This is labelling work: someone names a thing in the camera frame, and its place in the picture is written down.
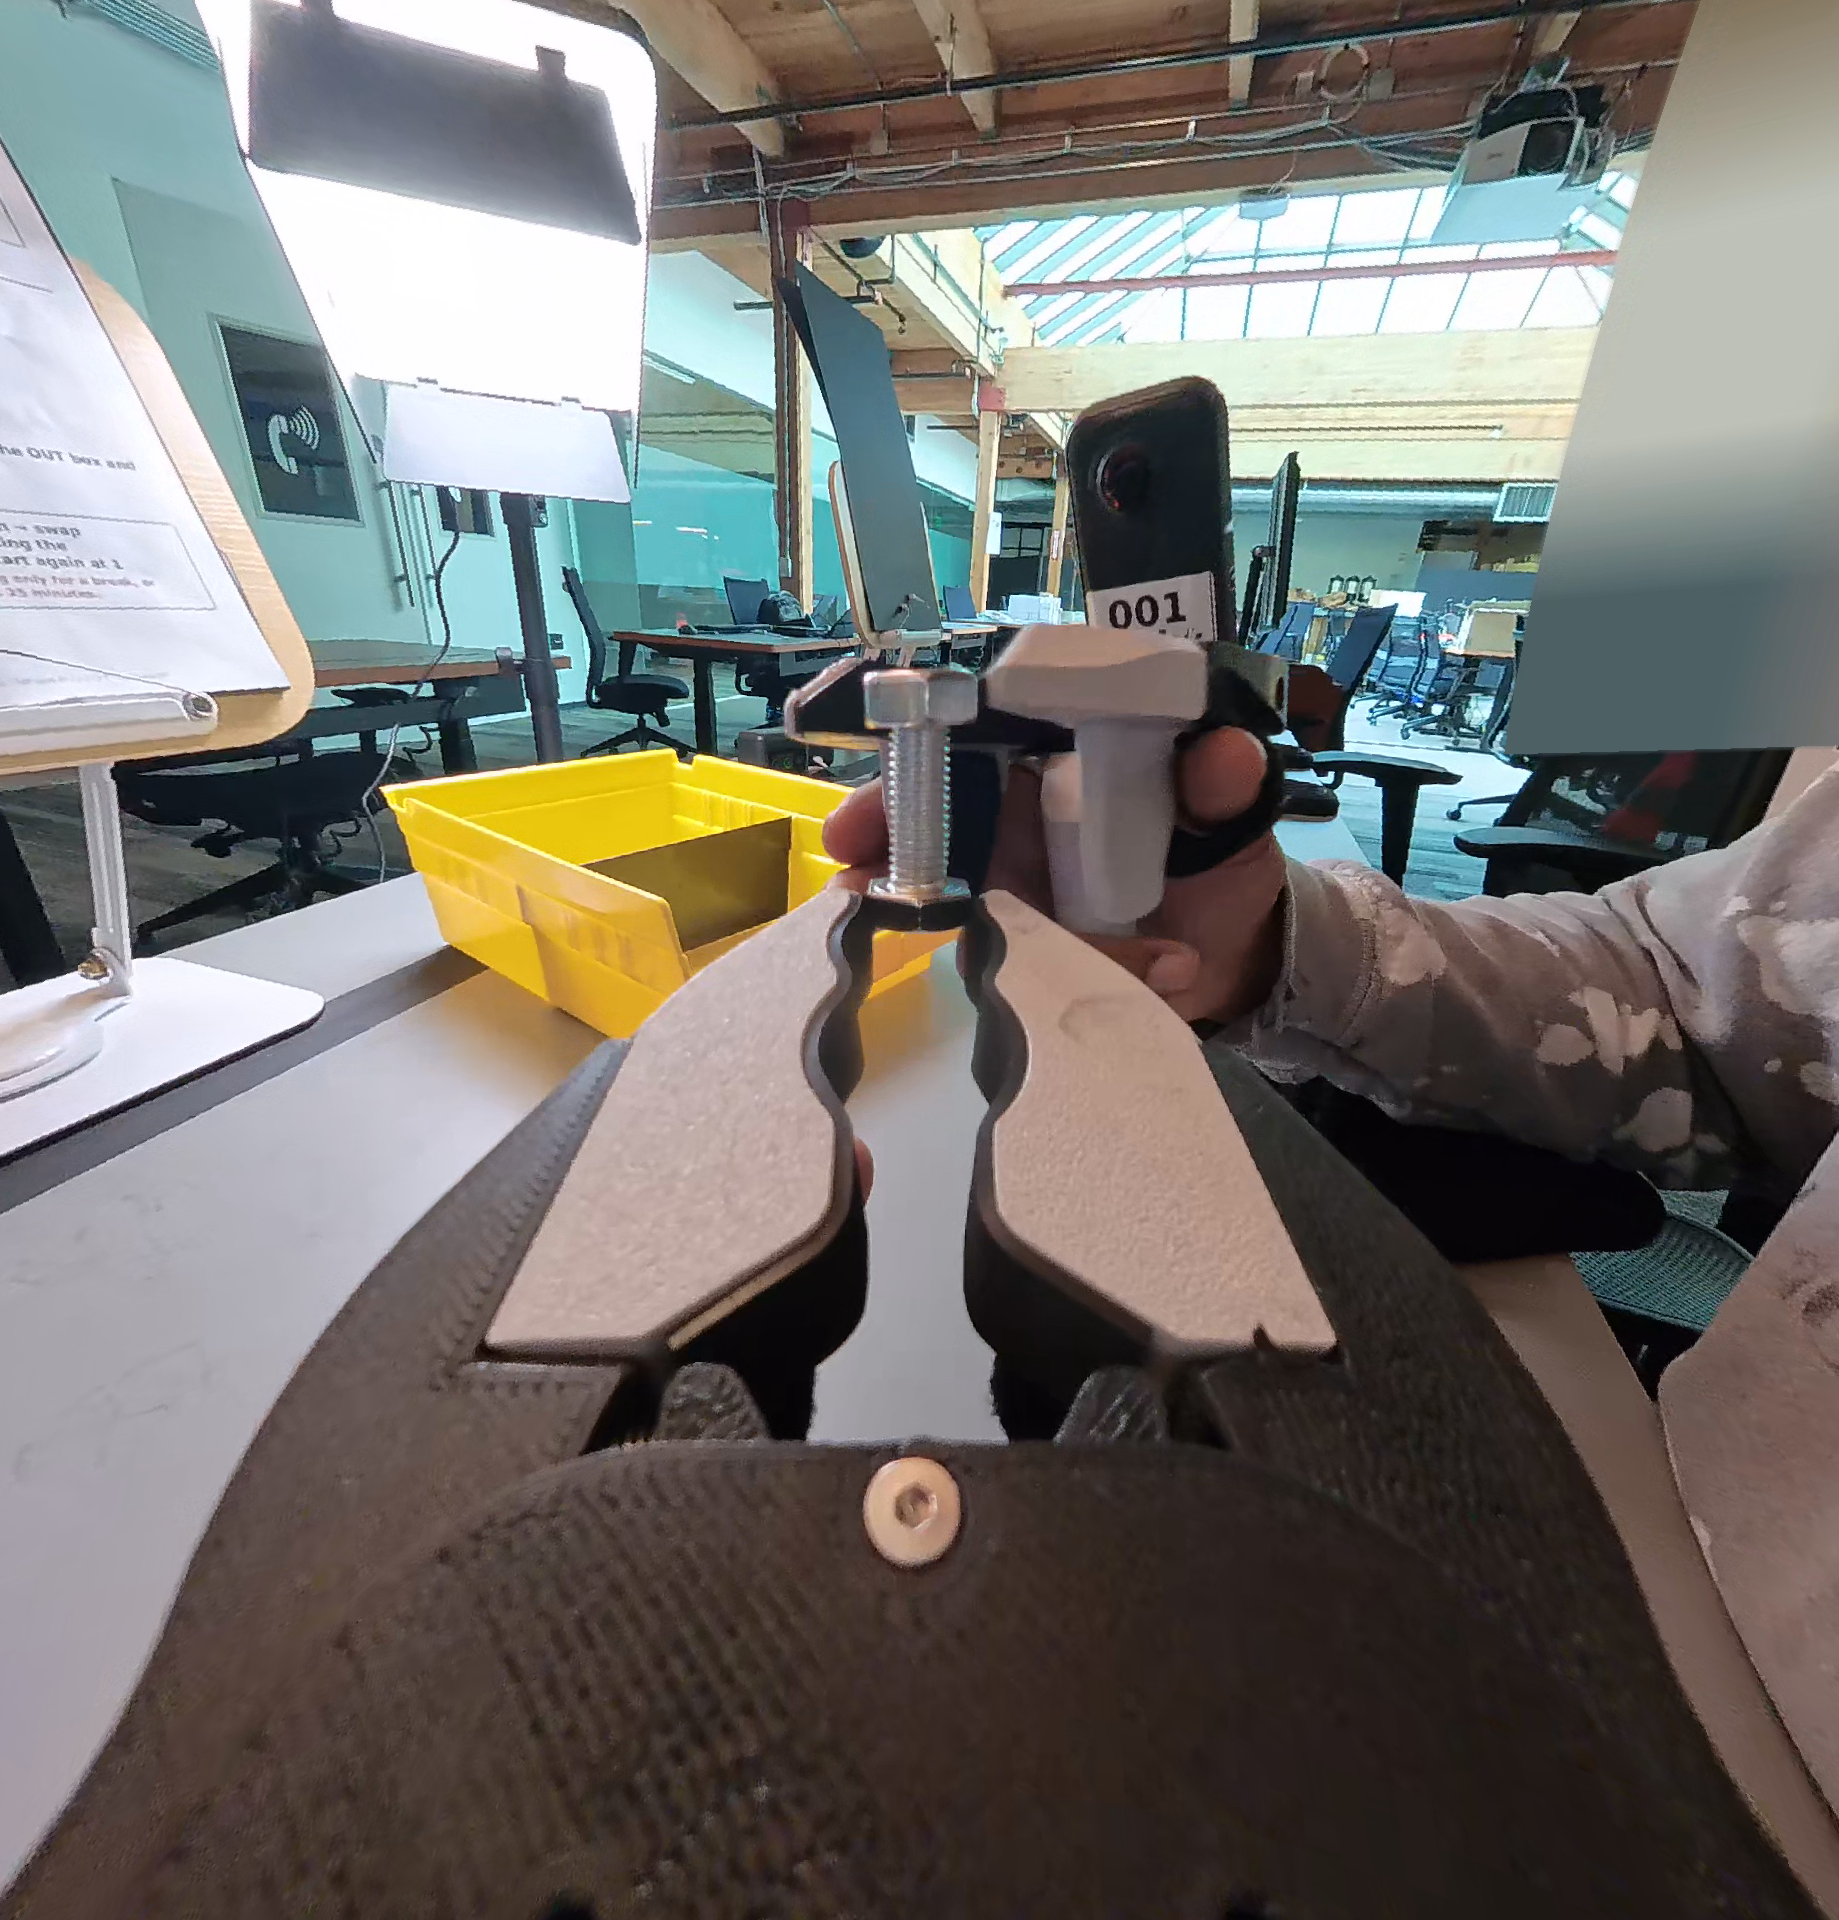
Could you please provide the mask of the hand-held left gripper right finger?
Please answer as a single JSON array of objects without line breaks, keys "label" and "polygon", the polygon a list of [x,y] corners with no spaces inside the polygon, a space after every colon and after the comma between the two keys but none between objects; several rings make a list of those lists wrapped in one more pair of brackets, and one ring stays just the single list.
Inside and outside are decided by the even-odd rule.
[{"label": "hand-held left gripper right finger", "polygon": [[966,949],[962,1301],[1003,1440],[1047,1444],[1088,1392],[1185,1437],[1214,1395],[1338,1386],[1338,1325],[1192,1033],[1016,894]]}]

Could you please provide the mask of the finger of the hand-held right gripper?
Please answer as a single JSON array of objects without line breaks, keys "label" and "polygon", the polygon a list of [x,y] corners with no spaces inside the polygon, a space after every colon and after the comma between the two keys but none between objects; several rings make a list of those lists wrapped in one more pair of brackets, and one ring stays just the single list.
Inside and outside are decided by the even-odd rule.
[{"label": "finger of the hand-held right gripper", "polygon": [[984,673],[984,701],[1052,728],[1204,718],[1208,660],[1191,635],[1088,623],[1020,627]]},{"label": "finger of the hand-held right gripper", "polygon": [[828,663],[786,700],[786,732],[794,741],[880,741],[867,725],[867,687],[876,663]]}]

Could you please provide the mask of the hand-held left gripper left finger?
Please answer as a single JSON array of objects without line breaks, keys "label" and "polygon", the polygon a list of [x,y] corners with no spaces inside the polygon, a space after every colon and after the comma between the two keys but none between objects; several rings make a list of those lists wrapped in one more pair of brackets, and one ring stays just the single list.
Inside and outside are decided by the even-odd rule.
[{"label": "hand-held left gripper left finger", "polygon": [[668,1380],[732,1368],[776,1437],[867,1305],[845,1098],[869,982],[864,897],[828,887],[652,1012],[487,1329],[510,1363]]}]

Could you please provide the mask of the silver flange bolt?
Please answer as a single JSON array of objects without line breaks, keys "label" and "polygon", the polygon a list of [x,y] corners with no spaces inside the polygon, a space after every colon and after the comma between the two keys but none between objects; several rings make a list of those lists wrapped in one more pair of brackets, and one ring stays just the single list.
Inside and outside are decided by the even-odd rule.
[{"label": "silver flange bolt", "polygon": [[885,732],[885,873],[867,884],[859,922],[871,932],[946,932],[966,922],[971,888],[949,877],[946,732],[903,725]]}]

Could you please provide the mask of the person's right forearm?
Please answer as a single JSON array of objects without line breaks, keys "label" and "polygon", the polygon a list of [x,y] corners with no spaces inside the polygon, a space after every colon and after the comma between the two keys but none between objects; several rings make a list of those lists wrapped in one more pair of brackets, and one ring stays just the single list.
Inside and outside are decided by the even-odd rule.
[{"label": "person's right forearm", "polygon": [[1279,975],[1229,1029],[1391,1116],[1791,1197],[1839,1140],[1839,758],[1739,842],[1597,894],[1452,904],[1290,863]]}]

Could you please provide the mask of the person's right hand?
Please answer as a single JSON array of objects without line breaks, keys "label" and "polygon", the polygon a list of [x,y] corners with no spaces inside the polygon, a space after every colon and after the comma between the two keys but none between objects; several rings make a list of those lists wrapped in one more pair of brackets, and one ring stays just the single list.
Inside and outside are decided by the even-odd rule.
[{"label": "person's right hand", "polygon": [[[1214,830],[1248,814],[1269,773],[1265,750],[1239,731],[1214,731],[1174,755],[1174,805],[1191,830]],[[1008,778],[989,887],[1031,907],[1050,907],[1050,867],[1040,832],[1040,778]],[[1260,839],[1218,867],[1174,877],[1158,907],[1129,938],[1092,944],[1137,975],[1186,1023],[1231,1026],[1265,1003],[1281,975],[1287,856]]]}]

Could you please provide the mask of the wooden desk black legs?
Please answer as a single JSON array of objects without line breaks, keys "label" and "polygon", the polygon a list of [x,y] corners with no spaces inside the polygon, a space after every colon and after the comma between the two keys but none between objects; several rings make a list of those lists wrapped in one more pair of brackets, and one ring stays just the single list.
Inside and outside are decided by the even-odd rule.
[{"label": "wooden desk black legs", "polygon": [[823,669],[859,652],[857,639],[800,635],[769,629],[608,629],[621,660],[636,649],[644,655],[675,657],[693,669],[694,755],[721,755],[721,725],[714,701],[714,669],[725,663],[736,687],[747,700],[763,700],[763,728],[779,731],[786,720],[786,696],[810,683]]}]

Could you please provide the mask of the black monitor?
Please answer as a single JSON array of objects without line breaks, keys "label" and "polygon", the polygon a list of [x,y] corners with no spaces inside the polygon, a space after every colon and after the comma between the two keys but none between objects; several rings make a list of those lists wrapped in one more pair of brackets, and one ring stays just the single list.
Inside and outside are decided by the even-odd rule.
[{"label": "black monitor", "polygon": [[1265,544],[1252,552],[1257,596],[1251,614],[1251,635],[1257,639],[1257,646],[1265,646],[1269,634],[1276,634],[1287,614],[1295,502],[1299,459],[1295,453],[1287,453],[1269,489]]}]

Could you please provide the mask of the black display on easel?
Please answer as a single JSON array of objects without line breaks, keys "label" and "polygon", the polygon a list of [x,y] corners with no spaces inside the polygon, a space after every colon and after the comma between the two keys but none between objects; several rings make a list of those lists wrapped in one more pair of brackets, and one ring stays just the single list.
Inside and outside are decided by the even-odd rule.
[{"label": "black display on easel", "polygon": [[940,639],[932,547],[881,331],[808,266],[776,281],[838,447],[834,521],[850,558],[859,643],[927,649]]}]

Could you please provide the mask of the brown office chair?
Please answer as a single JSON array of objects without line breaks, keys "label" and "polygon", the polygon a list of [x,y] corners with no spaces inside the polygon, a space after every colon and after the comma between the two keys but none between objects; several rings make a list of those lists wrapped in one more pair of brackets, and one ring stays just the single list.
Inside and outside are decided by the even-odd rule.
[{"label": "brown office chair", "polygon": [[1350,690],[1333,683],[1325,669],[1287,663],[1287,732],[1319,778],[1368,781],[1382,792],[1382,869],[1405,884],[1418,799],[1428,787],[1456,787],[1458,773],[1405,755],[1383,755],[1344,745]]}]

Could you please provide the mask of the black light stand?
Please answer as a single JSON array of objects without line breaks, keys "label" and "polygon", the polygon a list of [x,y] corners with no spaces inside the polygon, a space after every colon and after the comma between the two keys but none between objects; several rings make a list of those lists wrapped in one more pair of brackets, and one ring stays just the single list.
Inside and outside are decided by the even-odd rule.
[{"label": "black light stand", "polygon": [[540,764],[567,758],[561,732],[557,669],[546,629],[543,563],[535,547],[543,498],[529,492],[497,492],[510,573],[520,617],[520,681],[529,715],[529,732]]}]

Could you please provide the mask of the yellow plastic bin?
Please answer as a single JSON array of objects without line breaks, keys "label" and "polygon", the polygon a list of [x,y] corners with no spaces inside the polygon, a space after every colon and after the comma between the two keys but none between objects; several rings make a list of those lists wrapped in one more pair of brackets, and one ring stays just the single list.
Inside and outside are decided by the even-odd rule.
[{"label": "yellow plastic bin", "polygon": [[608,1038],[628,1038],[745,938],[685,954],[662,897],[587,863],[788,818],[797,912],[834,877],[821,836],[841,796],[838,784],[668,750],[385,792],[441,938]]}]

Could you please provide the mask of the ceiling projector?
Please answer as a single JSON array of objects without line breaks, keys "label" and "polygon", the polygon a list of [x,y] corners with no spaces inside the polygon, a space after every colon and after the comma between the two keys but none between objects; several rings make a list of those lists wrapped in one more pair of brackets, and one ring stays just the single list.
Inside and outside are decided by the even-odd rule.
[{"label": "ceiling projector", "polygon": [[1428,244],[1556,244],[1609,175],[1611,145],[1601,85],[1494,94]]}]

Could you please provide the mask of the dark phone icon sign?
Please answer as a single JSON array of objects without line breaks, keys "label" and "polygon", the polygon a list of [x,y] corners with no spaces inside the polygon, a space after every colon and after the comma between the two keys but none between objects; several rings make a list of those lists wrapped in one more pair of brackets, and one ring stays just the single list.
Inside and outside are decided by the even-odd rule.
[{"label": "dark phone icon sign", "polygon": [[320,347],[214,318],[235,412],[265,517],[360,524],[344,400]]}]

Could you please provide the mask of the white instruction sheet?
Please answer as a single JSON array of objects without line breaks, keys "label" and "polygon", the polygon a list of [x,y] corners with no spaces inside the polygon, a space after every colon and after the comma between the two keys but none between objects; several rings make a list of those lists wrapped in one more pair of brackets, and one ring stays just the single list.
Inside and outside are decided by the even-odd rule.
[{"label": "white instruction sheet", "polygon": [[0,736],[197,731],[288,676],[0,145]]}]

